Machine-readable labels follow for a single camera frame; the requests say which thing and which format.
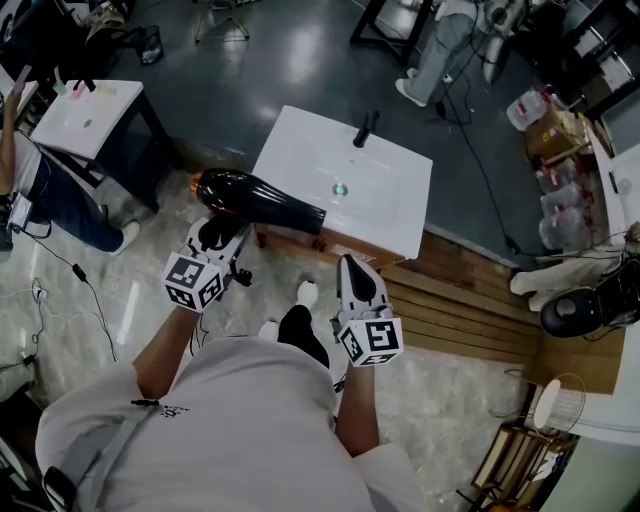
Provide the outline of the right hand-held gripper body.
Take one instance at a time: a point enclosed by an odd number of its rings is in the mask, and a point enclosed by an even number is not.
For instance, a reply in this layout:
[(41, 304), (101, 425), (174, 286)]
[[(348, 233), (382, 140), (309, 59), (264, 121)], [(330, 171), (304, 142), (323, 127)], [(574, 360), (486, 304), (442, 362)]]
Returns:
[(401, 319), (391, 308), (342, 311), (330, 323), (354, 367), (386, 364), (403, 352)]

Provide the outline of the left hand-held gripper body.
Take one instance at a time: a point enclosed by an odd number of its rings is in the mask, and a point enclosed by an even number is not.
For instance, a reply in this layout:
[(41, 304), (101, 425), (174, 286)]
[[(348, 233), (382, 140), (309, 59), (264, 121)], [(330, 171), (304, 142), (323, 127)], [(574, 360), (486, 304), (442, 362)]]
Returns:
[(177, 306), (203, 313), (220, 301), (231, 281), (242, 286), (252, 284), (252, 273), (236, 266), (238, 249), (197, 249), (184, 245), (188, 254), (172, 252), (162, 274), (169, 299)]

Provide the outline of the black hair dryer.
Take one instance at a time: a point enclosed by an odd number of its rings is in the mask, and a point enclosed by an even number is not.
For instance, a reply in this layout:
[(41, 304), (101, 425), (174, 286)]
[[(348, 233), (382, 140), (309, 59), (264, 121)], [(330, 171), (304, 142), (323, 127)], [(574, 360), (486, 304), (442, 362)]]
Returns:
[(296, 199), (251, 173), (213, 168), (198, 173), (191, 193), (213, 212), (198, 231), (206, 250), (222, 250), (250, 224), (267, 224), (310, 235), (320, 233), (326, 211)]

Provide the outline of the white washbasin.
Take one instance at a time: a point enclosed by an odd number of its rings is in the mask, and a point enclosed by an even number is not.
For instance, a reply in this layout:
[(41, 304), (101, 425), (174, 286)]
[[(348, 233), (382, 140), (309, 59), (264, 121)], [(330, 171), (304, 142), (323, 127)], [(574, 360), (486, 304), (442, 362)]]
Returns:
[[(282, 192), (326, 211), (325, 228), (396, 253), (419, 254), (429, 199), (430, 159), (374, 133), (353, 146), (350, 126), (285, 106), (253, 173)], [(345, 197), (332, 192), (336, 183)]]

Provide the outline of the wooden vanity cabinet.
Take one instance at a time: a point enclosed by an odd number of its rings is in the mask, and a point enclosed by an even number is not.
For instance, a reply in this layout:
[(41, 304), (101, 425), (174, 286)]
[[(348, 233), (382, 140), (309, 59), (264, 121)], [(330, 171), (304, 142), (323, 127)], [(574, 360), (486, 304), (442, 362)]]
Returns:
[(322, 229), (318, 235), (309, 235), (288, 228), (258, 224), (255, 233), (261, 249), (278, 248), (327, 264), (336, 264), (342, 256), (350, 254), (380, 271), (406, 260), (396, 253), (329, 229)]

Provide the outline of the white rectangular sink top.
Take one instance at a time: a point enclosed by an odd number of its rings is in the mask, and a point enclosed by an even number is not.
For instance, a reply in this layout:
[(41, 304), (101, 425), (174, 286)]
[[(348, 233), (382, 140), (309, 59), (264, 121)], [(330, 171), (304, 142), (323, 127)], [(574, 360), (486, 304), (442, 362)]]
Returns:
[(94, 92), (81, 87), (66, 93), (48, 107), (31, 134), (39, 145), (94, 160), (112, 130), (144, 91), (138, 81), (96, 80)]

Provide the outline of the small black screen device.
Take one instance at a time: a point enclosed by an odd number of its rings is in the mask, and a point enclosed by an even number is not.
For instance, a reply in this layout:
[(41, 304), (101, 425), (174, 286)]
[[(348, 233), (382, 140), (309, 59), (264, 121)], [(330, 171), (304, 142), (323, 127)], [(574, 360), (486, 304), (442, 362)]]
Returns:
[(10, 230), (21, 232), (28, 225), (33, 203), (21, 193), (16, 193), (11, 203), (7, 226)]

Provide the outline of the brown cardboard mat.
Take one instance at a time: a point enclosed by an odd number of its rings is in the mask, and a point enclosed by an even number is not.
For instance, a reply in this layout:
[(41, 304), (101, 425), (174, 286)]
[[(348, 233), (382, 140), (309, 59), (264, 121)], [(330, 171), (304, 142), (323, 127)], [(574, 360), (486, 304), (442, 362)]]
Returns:
[(625, 329), (600, 329), (586, 337), (544, 334), (525, 378), (545, 386), (558, 378), (564, 389), (612, 395), (623, 354)]

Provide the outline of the black mesh wastebasket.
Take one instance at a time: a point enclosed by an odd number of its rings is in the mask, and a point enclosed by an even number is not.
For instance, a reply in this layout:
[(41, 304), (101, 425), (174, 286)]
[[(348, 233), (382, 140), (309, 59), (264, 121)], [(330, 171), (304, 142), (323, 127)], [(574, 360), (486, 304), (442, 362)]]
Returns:
[(142, 65), (155, 64), (164, 56), (160, 30), (157, 25), (144, 28), (138, 56)]

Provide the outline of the clear large water bottle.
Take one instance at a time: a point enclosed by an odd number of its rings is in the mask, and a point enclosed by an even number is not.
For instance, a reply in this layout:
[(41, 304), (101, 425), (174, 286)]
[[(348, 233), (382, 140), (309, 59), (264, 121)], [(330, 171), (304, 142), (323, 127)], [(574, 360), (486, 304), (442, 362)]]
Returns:
[(570, 208), (585, 212), (590, 208), (592, 199), (589, 191), (572, 182), (556, 191), (544, 194), (540, 197), (540, 202), (543, 215), (551, 218)]
[(576, 163), (571, 158), (566, 158), (550, 167), (541, 167), (535, 172), (535, 177), (543, 194), (555, 192), (579, 181)]
[(583, 211), (569, 208), (543, 217), (539, 222), (543, 246), (551, 251), (578, 251), (606, 240), (606, 233), (587, 224)]

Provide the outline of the white jug red label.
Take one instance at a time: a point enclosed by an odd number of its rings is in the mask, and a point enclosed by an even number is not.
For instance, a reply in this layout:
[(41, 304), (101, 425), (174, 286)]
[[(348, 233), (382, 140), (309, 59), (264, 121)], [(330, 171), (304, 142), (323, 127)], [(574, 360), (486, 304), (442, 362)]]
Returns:
[(516, 98), (506, 109), (510, 123), (519, 132), (526, 129), (545, 115), (547, 101), (543, 94), (535, 89), (529, 89)]

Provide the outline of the brown cardboard box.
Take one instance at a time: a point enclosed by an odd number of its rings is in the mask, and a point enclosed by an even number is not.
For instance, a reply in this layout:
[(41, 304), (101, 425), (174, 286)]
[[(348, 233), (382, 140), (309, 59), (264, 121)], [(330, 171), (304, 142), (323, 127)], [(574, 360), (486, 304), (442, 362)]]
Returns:
[(582, 114), (550, 106), (525, 131), (527, 157), (531, 162), (539, 163), (586, 144), (589, 125)]

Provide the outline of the black high table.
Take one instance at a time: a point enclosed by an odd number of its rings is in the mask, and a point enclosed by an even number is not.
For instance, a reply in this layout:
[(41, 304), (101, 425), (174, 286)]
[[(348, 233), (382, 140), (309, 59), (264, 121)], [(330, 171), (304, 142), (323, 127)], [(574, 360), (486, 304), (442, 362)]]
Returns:
[(387, 0), (369, 0), (356, 24), (349, 43), (351, 45), (375, 46), (388, 51), (399, 65), (406, 65), (417, 44), (427, 18), (431, 13), (433, 0), (420, 0), (417, 15), (409, 35), (392, 37), (382, 29), (379, 15)]

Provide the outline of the white long panel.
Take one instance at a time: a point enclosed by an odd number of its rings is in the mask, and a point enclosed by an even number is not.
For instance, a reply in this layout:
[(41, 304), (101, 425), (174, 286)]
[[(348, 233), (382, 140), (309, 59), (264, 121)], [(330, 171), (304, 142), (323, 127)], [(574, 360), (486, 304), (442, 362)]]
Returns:
[(640, 142), (617, 156), (599, 121), (590, 132), (604, 195), (612, 243), (621, 243), (627, 230), (640, 222)]

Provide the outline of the gold frame shelf rack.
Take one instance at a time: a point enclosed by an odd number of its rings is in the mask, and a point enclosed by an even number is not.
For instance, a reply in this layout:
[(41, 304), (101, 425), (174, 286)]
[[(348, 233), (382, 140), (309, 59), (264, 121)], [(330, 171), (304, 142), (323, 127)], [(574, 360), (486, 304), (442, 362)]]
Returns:
[(501, 425), (472, 479), (468, 512), (540, 512), (578, 440)]

